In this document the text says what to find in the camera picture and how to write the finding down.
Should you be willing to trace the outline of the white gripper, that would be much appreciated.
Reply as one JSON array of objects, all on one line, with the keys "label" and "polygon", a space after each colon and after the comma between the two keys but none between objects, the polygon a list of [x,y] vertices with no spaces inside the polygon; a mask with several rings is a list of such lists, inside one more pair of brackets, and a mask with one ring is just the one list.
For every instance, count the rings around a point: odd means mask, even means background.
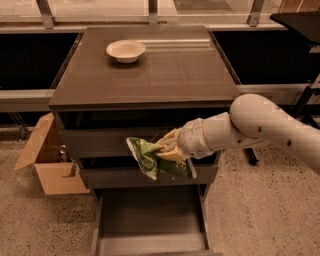
[{"label": "white gripper", "polygon": [[201,118],[187,122],[181,127],[181,130],[171,130],[157,144],[160,151],[156,155],[167,161],[181,162],[187,158],[202,159],[213,154],[206,143]]}]

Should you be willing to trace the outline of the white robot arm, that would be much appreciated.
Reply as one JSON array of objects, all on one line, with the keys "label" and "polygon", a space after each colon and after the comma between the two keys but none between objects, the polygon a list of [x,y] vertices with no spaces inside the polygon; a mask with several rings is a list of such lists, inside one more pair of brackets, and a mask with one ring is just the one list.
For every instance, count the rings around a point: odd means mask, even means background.
[{"label": "white robot arm", "polygon": [[222,149],[242,149],[272,142],[320,173],[320,130],[284,112],[267,98],[244,94],[230,110],[194,119],[158,141],[158,156],[180,162],[201,159]]}]

